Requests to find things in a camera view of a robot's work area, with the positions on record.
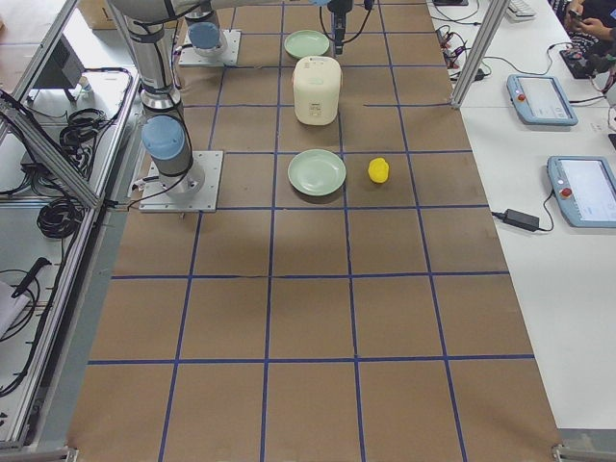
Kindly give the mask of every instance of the yellow object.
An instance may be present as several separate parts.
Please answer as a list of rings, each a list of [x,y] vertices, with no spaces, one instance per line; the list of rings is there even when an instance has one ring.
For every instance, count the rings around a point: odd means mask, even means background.
[[[385,183],[389,178],[389,164],[382,157],[372,159],[368,165],[368,176],[374,183]]]

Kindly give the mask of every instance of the light green ceramic plate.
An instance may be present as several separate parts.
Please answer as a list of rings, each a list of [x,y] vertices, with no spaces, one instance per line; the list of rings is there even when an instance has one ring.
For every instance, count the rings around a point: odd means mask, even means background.
[[[328,195],[340,188],[347,177],[342,159],[324,149],[300,152],[289,164],[289,181],[299,192]]]
[[[297,31],[285,39],[285,50],[294,58],[320,56],[329,49],[329,40],[320,32]]]

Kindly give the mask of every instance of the metal bracket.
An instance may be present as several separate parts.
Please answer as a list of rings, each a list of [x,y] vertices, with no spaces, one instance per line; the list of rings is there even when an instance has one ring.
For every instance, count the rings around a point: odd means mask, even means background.
[[[0,453],[2,462],[77,462],[79,451],[73,448],[62,448],[47,452],[10,452]]]
[[[143,197],[157,194],[140,202],[142,212],[215,212],[218,201],[218,187],[222,172],[222,151],[194,151],[194,161],[205,171],[205,181],[199,191],[187,196],[169,195],[159,182],[147,183]],[[158,169],[151,164],[148,176],[158,175]]]
[[[564,462],[566,460],[575,460],[578,462],[616,462],[615,452],[569,449],[562,445],[552,448],[552,456],[556,462]]]
[[[227,40],[227,49],[220,55],[208,58],[207,56],[197,55],[192,47],[188,47],[182,50],[178,64],[185,67],[224,67],[226,65],[237,65],[242,32],[237,29],[232,29],[230,31],[223,30],[222,33]],[[191,40],[188,36],[186,36],[184,44],[191,44]]]

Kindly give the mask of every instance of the table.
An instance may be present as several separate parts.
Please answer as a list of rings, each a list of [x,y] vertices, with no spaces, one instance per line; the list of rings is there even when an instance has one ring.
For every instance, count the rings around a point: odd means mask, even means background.
[[[545,0],[527,2],[537,11],[536,18],[521,23],[504,18],[486,56],[506,58],[527,72],[543,72],[548,67],[547,48],[568,39]],[[449,17],[462,17],[475,7],[471,0],[469,7],[441,10]],[[486,9],[481,2],[477,17]],[[446,24],[436,19],[434,23]],[[472,46],[476,26],[450,27]],[[598,95],[588,81],[573,79],[557,54],[562,48],[551,50],[548,75],[558,78],[570,99]],[[569,129],[525,126],[505,89],[506,77],[518,72],[502,61],[485,62],[492,75],[471,86],[461,113],[490,207],[495,212],[512,208],[533,214],[542,226],[549,226],[542,202],[551,190],[546,174],[550,156],[604,156],[616,168],[616,151],[607,138],[608,103],[575,107],[579,124]],[[548,208],[554,218],[551,233],[530,234],[499,222],[500,242],[557,426],[613,429],[615,232],[569,226],[554,199]]]

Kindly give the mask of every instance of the black tool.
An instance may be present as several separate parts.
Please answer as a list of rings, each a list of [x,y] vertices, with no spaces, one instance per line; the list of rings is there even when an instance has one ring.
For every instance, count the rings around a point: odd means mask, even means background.
[[[573,10],[569,10],[568,11],[569,16],[574,20],[574,21],[579,21],[581,22],[583,20],[583,18],[581,17],[581,14],[579,14],[578,12],[574,12]]]
[[[35,263],[32,265],[30,270],[26,273],[25,277],[21,280],[19,285],[16,287],[15,292],[11,295],[12,298],[17,298],[26,292],[28,286],[32,284],[32,281],[35,280],[37,274],[41,268],[46,267],[47,265],[51,265],[51,262],[44,257],[38,257]]]
[[[353,0],[332,0],[327,4],[327,9],[334,16],[334,47],[336,54],[343,54],[345,33],[347,32],[347,13],[353,9]]]

